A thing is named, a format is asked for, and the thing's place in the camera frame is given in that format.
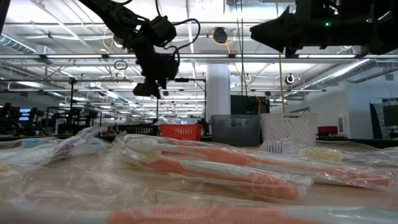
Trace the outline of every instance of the red object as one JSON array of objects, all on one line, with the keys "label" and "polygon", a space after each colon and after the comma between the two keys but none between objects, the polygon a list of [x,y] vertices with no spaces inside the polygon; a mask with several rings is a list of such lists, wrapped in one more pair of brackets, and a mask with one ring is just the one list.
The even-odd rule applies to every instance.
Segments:
[{"label": "red object", "polygon": [[200,141],[202,126],[199,124],[161,124],[159,126],[163,137]]},{"label": "red object", "polygon": [[337,126],[318,127],[318,133],[336,134],[337,132]]}]

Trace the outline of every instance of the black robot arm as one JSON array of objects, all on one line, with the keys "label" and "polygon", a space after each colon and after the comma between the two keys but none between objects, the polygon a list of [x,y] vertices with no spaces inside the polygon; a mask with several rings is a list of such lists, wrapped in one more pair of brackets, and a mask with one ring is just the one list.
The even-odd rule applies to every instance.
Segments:
[{"label": "black robot arm", "polygon": [[111,0],[79,1],[100,16],[113,34],[123,41],[123,47],[136,55],[136,63],[141,66],[145,81],[138,83],[134,94],[160,98],[159,86],[166,89],[167,80],[175,78],[180,65],[176,47],[173,54],[159,54],[154,48],[165,47],[177,35],[167,16],[157,16],[150,21]]}]

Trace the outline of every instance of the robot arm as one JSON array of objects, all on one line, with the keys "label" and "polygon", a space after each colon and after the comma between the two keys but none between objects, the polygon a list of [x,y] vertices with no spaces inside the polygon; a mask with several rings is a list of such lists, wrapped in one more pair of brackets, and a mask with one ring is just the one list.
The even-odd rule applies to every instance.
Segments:
[{"label": "robot arm", "polygon": [[141,66],[145,81],[139,83],[133,93],[160,98],[159,86],[166,89],[167,80],[175,78],[180,65],[179,58],[175,59],[175,54],[179,54],[177,48],[170,55],[158,54],[154,48],[165,47],[177,35],[167,16],[157,16],[150,21],[111,0],[79,1],[99,15],[115,36],[123,41],[123,47],[136,55],[136,63]]},{"label": "robot arm", "polygon": [[389,30],[398,23],[398,1],[296,0],[296,11],[251,28],[251,38],[294,57],[307,46],[360,45],[367,53],[386,54],[398,48]]}]

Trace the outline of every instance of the plastic bin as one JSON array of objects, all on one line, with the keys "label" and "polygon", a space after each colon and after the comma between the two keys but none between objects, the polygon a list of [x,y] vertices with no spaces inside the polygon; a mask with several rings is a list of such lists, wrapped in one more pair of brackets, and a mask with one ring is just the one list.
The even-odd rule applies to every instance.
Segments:
[{"label": "plastic bin", "polygon": [[213,141],[232,146],[258,146],[261,121],[259,115],[213,115]]},{"label": "plastic bin", "polygon": [[147,124],[137,124],[137,125],[119,125],[119,131],[126,131],[128,134],[145,134],[149,136],[156,136],[158,125],[147,125]]},{"label": "plastic bin", "polygon": [[202,126],[199,124],[161,124],[159,126],[163,137],[200,141]]},{"label": "plastic bin", "polygon": [[262,114],[261,126],[264,141],[296,138],[315,143],[317,140],[316,113]]}]

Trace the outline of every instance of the security camera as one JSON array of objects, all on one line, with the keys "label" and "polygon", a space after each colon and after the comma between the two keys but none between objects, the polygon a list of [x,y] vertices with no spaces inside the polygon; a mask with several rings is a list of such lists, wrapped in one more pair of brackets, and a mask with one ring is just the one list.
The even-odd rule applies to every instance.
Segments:
[{"label": "security camera", "polygon": [[285,83],[286,85],[291,85],[294,82],[294,76],[292,74],[289,74],[288,76],[286,76],[285,78]]}]

